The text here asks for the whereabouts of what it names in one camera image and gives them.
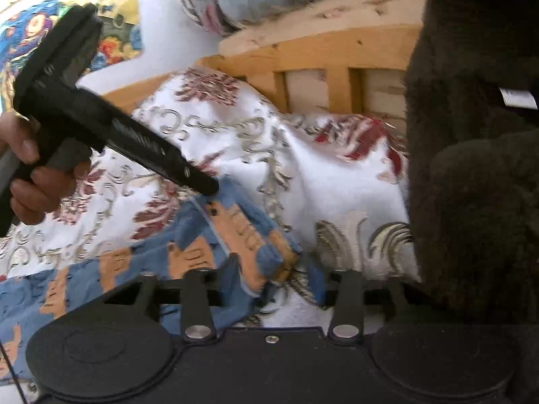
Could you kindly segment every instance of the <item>human hand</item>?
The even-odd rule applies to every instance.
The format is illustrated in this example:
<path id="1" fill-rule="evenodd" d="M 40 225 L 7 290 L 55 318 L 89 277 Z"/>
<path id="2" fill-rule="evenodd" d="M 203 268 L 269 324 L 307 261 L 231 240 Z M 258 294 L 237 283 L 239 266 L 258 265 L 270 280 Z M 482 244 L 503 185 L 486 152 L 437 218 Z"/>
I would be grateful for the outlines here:
<path id="1" fill-rule="evenodd" d="M 39 160 L 39 149 L 30 123 L 13 111 L 0 115 L 0 154 L 7 148 L 25 164 Z M 76 189 L 76 180 L 90 170 L 90 160 L 79 163 L 73 172 L 64 173 L 53 168 L 36 167 L 31 178 L 33 183 L 14 179 L 10 185 L 11 207 L 20 221 L 26 225 L 37 225 L 58 208 L 60 200 L 71 196 Z"/>

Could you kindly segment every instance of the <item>round black disc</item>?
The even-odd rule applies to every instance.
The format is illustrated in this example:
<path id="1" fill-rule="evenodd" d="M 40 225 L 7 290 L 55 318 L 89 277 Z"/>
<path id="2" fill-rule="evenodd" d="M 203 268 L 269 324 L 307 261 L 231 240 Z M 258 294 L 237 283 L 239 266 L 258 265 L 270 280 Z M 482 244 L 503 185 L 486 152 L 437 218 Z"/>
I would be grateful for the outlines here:
<path id="1" fill-rule="evenodd" d="M 394 382 L 436 398 L 496 392 L 516 366 L 509 339 L 464 325 L 386 325 L 373 337 L 372 354 Z"/>
<path id="2" fill-rule="evenodd" d="M 172 340 L 158 323 L 125 313 L 103 325 L 58 321 L 40 329 L 26 350 L 36 382 L 84 402 L 143 389 L 171 360 Z"/>

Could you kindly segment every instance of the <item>white floral bed sheet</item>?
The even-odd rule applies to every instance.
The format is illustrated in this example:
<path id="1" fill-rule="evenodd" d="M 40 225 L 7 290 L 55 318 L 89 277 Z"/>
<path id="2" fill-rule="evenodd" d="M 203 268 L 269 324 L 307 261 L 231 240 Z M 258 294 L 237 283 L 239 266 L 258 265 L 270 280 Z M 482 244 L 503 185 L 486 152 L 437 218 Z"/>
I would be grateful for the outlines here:
<path id="1" fill-rule="evenodd" d="M 283 115 L 254 88 L 204 68 L 174 75 L 133 117 L 179 145 L 202 170 L 229 174 L 305 251 L 366 277 L 419 279 L 406 214 L 405 155 L 384 123 L 360 115 Z M 0 275 L 63 267 L 146 238 L 193 191 L 105 149 L 73 197 L 37 226 L 0 241 Z M 274 302 L 245 324 L 327 328 L 306 274 L 295 269 Z"/>

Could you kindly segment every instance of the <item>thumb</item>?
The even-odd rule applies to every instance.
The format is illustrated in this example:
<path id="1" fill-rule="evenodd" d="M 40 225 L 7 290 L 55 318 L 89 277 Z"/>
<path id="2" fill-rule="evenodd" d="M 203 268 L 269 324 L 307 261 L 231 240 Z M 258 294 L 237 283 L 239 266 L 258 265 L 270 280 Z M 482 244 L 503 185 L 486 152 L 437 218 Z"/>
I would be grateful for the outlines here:
<path id="1" fill-rule="evenodd" d="M 0 147 L 5 149 L 7 146 L 25 164 L 39 160 L 39 149 L 30 122 L 14 111 L 0 115 Z"/>

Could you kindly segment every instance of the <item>black handheld device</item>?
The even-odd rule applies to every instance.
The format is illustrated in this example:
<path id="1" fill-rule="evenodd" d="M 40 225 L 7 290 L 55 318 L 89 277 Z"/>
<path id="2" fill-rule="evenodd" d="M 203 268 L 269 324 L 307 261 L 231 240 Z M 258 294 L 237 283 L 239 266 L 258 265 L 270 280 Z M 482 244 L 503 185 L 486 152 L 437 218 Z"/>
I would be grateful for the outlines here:
<path id="1" fill-rule="evenodd" d="M 95 6 L 73 6 L 34 51 L 14 83 L 15 110 L 39 123 L 39 164 L 71 171 L 91 149 L 108 146 L 176 184 L 204 195 L 215 178 L 190 165 L 179 148 L 98 95 L 75 86 L 93 59 L 101 36 Z M 13 221 L 10 183 L 30 180 L 36 166 L 6 151 L 0 158 L 0 236 Z"/>

